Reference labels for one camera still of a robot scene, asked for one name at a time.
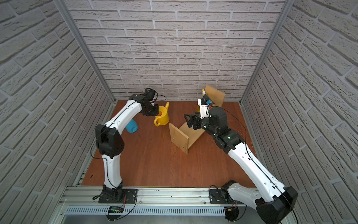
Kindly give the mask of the yellow watering can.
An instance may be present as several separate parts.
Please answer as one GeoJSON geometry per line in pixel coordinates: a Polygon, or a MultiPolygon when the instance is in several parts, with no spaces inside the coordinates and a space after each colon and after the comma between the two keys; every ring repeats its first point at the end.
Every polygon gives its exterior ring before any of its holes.
{"type": "Polygon", "coordinates": [[[164,126],[167,125],[170,121],[169,115],[168,115],[168,109],[169,109],[170,103],[167,102],[165,106],[159,106],[159,114],[155,116],[154,125],[164,126]]]}

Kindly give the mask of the light blue pink spray bottle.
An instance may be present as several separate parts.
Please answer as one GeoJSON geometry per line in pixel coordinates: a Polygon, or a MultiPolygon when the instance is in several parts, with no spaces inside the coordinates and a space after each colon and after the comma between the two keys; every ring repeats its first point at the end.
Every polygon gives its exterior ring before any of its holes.
{"type": "Polygon", "coordinates": [[[134,133],[138,130],[138,124],[136,123],[136,121],[134,119],[131,119],[125,128],[126,128],[127,132],[134,133]]]}

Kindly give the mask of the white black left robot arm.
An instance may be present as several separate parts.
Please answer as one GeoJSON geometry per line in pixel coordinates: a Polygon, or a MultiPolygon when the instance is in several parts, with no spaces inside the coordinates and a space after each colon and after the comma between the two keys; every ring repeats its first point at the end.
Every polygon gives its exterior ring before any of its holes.
{"type": "Polygon", "coordinates": [[[120,156],[125,143],[121,134],[138,113],[148,117],[158,115],[159,106],[155,104],[157,98],[157,92],[150,88],[144,93],[132,94],[125,106],[111,120],[104,125],[96,126],[96,146],[104,163],[105,180],[102,190],[104,196],[115,201],[122,199],[120,156]]]}

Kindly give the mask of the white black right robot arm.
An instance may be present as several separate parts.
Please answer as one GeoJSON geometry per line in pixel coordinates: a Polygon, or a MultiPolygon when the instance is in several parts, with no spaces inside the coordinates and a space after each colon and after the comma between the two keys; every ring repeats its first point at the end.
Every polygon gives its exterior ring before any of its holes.
{"type": "Polygon", "coordinates": [[[247,174],[256,190],[232,183],[227,187],[230,199],[255,209],[267,224],[279,224],[293,212],[298,193],[276,179],[257,159],[244,138],[229,128],[226,111],[217,106],[204,113],[184,115],[189,128],[203,129],[213,137],[216,145],[229,155],[247,174]]]}

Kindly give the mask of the light wooden shelf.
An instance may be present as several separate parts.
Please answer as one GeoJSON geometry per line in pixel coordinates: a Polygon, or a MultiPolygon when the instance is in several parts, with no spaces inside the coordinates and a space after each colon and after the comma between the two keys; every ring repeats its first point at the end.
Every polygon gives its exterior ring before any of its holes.
{"type": "MultiPolygon", "coordinates": [[[[206,94],[213,101],[213,105],[221,107],[223,105],[226,94],[206,85],[206,94]]],[[[186,155],[189,152],[189,148],[205,133],[204,129],[193,130],[184,123],[180,128],[177,128],[172,123],[169,123],[169,130],[172,143],[182,150],[186,155]]]]}

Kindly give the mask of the black round connector box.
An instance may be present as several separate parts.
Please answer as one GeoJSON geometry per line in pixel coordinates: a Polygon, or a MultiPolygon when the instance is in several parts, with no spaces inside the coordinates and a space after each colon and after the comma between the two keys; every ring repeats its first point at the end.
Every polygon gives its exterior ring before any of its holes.
{"type": "Polygon", "coordinates": [[[239,216],[239,208],[238,207],[225,207],[225,219],[228,222],[235,222],[239,216]]]}

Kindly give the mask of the green circuit board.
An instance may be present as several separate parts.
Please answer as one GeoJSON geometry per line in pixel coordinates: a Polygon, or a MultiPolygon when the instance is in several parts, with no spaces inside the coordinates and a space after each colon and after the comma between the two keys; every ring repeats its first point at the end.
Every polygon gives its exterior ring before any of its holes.
{"type": "Polygon", "coordinates": [[[109,214],[119,214],[119,213],[123,213],[124,212],[124,208],[123,207],[118,207],[118,206],[110,206],[110,208],[108,209],[108,213],[109,214]]]}

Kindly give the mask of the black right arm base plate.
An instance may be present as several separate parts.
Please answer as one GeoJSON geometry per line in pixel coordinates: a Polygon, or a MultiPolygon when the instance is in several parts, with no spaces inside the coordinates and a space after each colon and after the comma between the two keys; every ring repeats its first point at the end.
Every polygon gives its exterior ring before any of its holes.
{"type": "Polygon", "coordinates": [[[210,204],[234,204],[234,199],[231,198],[227,189],[209,189],[210,204]]]}

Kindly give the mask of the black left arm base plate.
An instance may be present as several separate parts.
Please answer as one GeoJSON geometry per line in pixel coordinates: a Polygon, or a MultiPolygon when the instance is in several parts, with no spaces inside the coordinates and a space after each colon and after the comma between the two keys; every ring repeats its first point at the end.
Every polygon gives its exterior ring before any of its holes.
{"type": "Polygon", "coordinates": [[[99,195],[99,203],[135,204],[138,189],[103,189],[99,195]]]}

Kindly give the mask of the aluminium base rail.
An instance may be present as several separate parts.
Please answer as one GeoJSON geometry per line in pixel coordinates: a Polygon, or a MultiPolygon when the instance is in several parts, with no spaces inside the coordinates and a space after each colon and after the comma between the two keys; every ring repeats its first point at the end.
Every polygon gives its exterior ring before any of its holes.
{"type": "Polygon", "coordinates": [[[68,187],[57,211],[61,215],[104,215],[111,219],[125,215],[155,216],[224,216],[231,204],[210,204],[210,188],[127,187],[138,189],[135,204],[99,203],[100,187],[68,187]],[[110,206],[123,207],[119,214],[109,214],[110,206]]]}

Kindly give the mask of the aluminium corner post left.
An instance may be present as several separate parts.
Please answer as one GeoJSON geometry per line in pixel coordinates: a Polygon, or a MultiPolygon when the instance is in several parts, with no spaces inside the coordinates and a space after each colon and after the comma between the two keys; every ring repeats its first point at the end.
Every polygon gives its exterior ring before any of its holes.
{"type": "Polygon", "coordinates": [[[83,52],[83,55],[86,57],[87,61],[89,62],[89,65],[93,69],[96,77],[99,80],[99,83],[103,87],[103,89],[104,89],[105,93],[107,94],[108,98],[110,99],[111,103],[115,104],[116,99],[115,99],[113,93],[111,92],[106,80],[104,79],[103,74],[101,73],[101,71],[99,69],[99,66],[97,65],[88,45],[85,42],[84,37],[82,36],[79,28],[77,27],[75,20],[72,18],[70,11],[67,8],[65,2],[62,0],[54,0],[54,3],[56,5],[59,13],[63,17],[64,21],[66,22],[69,30],[73,34],[74,39],[76,40],[81,51],[83,52]]]}

